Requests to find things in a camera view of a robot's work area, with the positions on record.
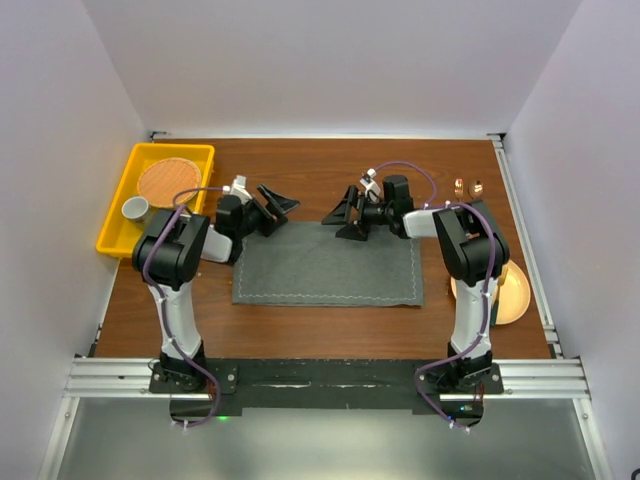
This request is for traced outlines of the grey cloth napkin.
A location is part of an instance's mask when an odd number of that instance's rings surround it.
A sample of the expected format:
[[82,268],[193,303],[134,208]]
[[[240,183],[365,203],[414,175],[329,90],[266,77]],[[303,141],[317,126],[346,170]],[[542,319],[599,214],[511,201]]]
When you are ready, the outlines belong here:
[[366,241],[334,227],[290,222],[252,234],[233,269],[235,304],[391,307],[424,305],[421,248],[375,227]]

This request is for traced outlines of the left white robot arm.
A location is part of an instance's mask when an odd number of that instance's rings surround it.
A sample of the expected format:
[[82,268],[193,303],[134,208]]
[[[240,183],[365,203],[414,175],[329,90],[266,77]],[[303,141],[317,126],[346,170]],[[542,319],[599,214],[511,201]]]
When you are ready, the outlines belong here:
[[134,247],[132,263],[151,292],[161,327],[157,374],[185,392],[214,383],[206,367],[204,341],[194,313],[193,281],[203,260],[233,265],[244,239],[268,237],[288,221],[300,202],[260,184],[263,200],[250,194],[242,177],[222,189],[214,217],[189,213],[184,205],[162,208]]

